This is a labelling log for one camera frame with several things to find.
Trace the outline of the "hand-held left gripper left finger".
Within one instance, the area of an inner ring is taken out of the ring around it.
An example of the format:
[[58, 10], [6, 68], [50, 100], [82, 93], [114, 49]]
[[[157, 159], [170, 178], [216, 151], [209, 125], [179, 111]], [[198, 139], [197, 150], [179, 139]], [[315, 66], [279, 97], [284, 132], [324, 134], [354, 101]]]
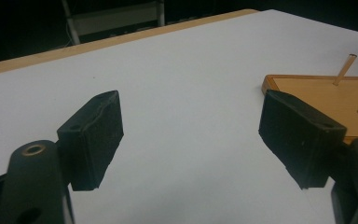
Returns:
[[87, 191], [100, 187], [124, 136], [118, 91], [92, 97], [57, 134], [72, 189]]

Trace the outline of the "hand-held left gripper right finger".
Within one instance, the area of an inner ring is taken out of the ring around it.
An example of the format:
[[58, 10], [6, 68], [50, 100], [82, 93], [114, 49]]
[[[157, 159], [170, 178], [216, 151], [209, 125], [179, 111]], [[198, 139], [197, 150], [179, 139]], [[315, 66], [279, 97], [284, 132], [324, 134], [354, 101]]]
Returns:
[[346, 127], [292, 94], [268, 90], [259, 135], [300, 188], [322, 188], [327, 163], [340, 146]]

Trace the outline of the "wooden box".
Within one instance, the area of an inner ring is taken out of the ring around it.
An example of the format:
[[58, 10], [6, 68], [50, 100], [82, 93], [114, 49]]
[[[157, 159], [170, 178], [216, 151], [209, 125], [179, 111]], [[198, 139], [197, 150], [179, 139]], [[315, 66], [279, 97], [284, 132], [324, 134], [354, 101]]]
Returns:
[[262, 92], [294, 95], [347, 128], [345, 142], [358, 138], [358, 77], [344, 77], [338, 85], [330, 76], [266, 75]]

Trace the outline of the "wooden peg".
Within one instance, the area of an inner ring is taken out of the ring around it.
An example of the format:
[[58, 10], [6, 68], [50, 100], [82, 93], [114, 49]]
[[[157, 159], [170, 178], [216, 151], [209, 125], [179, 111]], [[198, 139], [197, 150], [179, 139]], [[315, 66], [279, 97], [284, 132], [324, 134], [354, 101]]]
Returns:
[[354, 63], [354, 61], [356, 60], [357, 55], [356, 54], [350, 54], [347, 58], [347, 60], [345, 61], [345, 63], [343, 64], [343, 66], [341, 67], [340, 71], [338, 72], [336, 78], [334, 79], [333, 84], [335, 86], [339, 85], [339, 82], [345, 77], [345, 75], [347, 74], [347, 72], [349, 71], [349, 69], [351, 68], [352, 64]]

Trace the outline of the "grey metal chair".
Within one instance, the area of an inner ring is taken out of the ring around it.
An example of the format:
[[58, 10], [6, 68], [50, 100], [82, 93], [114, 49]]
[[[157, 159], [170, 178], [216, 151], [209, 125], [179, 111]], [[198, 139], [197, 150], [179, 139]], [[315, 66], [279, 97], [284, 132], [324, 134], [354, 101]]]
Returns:
[[72, 43], [79, 45], [82, 35], [117, 29], [143, 22], [156, 21], [165, 25], [165, 1], [147, 0], [146, 3], [116, 7], [87, 13], [73, 14], [68, 0], [61, 0]]

